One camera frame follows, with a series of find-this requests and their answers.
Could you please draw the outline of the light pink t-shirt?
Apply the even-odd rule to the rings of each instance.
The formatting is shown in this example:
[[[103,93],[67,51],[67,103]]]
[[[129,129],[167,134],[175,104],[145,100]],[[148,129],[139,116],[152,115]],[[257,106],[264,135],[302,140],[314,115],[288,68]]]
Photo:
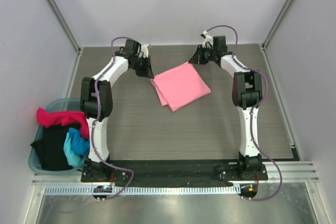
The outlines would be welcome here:
[[[162,106],[173,112],[211,93],[192,64],[185,62],[150,80]]]

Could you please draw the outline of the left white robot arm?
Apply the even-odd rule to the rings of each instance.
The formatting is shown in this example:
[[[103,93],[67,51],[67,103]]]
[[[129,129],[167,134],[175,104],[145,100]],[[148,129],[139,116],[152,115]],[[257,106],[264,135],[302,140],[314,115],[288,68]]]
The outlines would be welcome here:
[[[85,173],[93,173],[100,182],[111,177],[114,169],[109,163],[107,125],[113,109],[112,87],[128,70],[134,70],[138,77],[154,78],[149,55],[149,44],[128,37],[117,37],[112,41],[125,39],[124,46],[112,53],[110,61],[92,77],[81,82],[80,109],[89,127],[90,150],[85,161]]]

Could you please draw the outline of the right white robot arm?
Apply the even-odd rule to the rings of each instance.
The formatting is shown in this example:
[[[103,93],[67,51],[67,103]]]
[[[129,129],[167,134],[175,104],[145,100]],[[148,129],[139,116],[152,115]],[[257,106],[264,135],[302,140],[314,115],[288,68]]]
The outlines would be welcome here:
[[[195,54],[188,62],[205,65],[212,61],[233,78],[232,101],[238,110],[241,135],[238,163],[234,171],[241,179],[257,179],[262,168],[262,157],[256,148],[257,103],[263,98],[261,76],[248,69],[233,52],[228,51],[225,36],[212,37],[204,33],[201,37],[204,39],[203,43],[197,46]]]

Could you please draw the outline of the teal laundry basket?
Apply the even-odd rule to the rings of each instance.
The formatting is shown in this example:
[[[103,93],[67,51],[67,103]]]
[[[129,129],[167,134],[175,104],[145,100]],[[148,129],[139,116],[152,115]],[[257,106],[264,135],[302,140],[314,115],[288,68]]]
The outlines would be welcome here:
[[[48,105],[44,110],[46,110],[47,112],[80,111],[80,100],[76,99],[76,98],[58,99],[58,100],[52,102],[50,105]],[[83,165],[79,168],[74,168],[73,170],[68,170],[65,173],[48,174],[48,175],[64,175],[64,174],[67,174],[67,173],[75,172],[76,170],[81,169],[83,167]]]

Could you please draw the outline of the blue t-shirt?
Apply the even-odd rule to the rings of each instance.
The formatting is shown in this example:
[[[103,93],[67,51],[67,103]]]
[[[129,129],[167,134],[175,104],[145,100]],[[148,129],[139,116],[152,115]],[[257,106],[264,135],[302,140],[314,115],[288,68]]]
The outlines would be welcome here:
[[[81,167],[90,150],[88,140],[81,137],[80,131],[70,127],[64,141],[64,154],[69,166],[73,168]]]

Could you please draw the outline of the magenta t-shirt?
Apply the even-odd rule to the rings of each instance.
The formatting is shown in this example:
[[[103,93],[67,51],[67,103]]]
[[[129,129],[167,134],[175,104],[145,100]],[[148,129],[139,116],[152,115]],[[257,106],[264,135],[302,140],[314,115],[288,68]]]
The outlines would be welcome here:
[[[36,112],[36,118],[39,125],[51,127],[56,125],[68,126],[70,124],[79,124],[81,137],[89,138],[89,126],[85,114],[80,111],[59,111],[47,112],[39,108]]]

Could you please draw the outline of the black t-shirt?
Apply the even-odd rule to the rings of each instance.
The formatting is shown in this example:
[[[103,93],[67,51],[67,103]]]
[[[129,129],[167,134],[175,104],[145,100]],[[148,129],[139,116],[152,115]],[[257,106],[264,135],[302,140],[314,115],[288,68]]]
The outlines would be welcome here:
[[[57,174],[73,170],[74,167],[68,164],[64,152],[64,144],[69,129],[80,129],[80,124],[55,125],[40,127],[29,156],[29,167],[39,174]]]

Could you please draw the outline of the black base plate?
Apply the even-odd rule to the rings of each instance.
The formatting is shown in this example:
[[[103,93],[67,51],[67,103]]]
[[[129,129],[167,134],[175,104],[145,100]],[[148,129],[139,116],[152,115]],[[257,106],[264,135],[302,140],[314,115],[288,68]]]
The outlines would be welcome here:
[[[123,160],[111,165],[134,171],[134,187],[183,187],[190,184],[268,179],[262,162],[245,165],[237,159]]]

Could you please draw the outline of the right aluminium frame post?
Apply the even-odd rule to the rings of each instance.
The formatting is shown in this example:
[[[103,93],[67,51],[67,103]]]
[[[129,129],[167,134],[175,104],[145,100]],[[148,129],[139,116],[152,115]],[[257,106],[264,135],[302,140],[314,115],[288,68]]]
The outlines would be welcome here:
[[[274,37],[277,29],[279,28],[281,22],[289,12],[291,6],[294,4],[295,0],[285,0],[284,4],[282,5],[280,12],[278,13],[274,23],[271,26],[270,31],[268,32],[264,42],[261,44],[262,51],[265,51],[269,46],[272,38]]]

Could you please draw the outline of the aluminium frame post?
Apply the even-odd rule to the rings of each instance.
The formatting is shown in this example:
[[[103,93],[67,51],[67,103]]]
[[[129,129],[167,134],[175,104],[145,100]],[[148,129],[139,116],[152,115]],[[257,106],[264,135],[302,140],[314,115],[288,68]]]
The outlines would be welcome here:
[[[264,42],[261,44],[262,51],[265,51],[269,46],[272,38],[274,37],[277,29],[279,28],[281,22],[289,12],[291,6],[294,4],[295,0],[285,0],[284,4],[282,5],[280,12],[278,13],[274,23],[271,26],[270,31],[268,32]]]
[[[77,54],[81,53],[81,47],[79,46],[79,44],[77,43],[74,35],[72,34],[66,20],[64,19],[57,3],[55,0],[45,0],[49,6],[49,8],[51,9],[54,17],[56,18],[57,22],[60,24],[62,30],[64,31],[66,37],[68,38],[70,44],[72,45],[72,47],[74,48],[75,52]]]

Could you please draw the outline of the left aluminium frame post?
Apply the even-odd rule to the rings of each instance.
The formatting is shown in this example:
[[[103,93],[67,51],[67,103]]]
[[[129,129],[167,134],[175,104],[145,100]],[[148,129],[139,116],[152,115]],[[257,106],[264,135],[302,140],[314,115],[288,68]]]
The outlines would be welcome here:
[[[72,34],[66,20],[64,19],[57,3],[55,0],[45,0],[49,6],[49,8],[51,9],[54,17],[56,18],[57,22],[60,24],[62,30],[64,31],[66,37],[68,38],[70,44],[72,45],[72,47],[74,48],[75,52],[77,54],[81,53],[81,47],[79,46],[79,44],[77,43],[74,35]]]

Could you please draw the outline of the aluminium front rail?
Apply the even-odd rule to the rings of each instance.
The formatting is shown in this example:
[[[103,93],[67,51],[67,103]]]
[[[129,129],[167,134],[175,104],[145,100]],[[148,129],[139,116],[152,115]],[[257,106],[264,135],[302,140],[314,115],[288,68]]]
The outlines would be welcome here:
[[[265,162],[268,174],[268,183],[280,181],[280,175],[271,162]],[[309,161],[279,162],[284,183],[316,183],[319,181],[316,169]],[[81,185],[81,172],[72,172],[65,175],[35,174],[32,185]]]

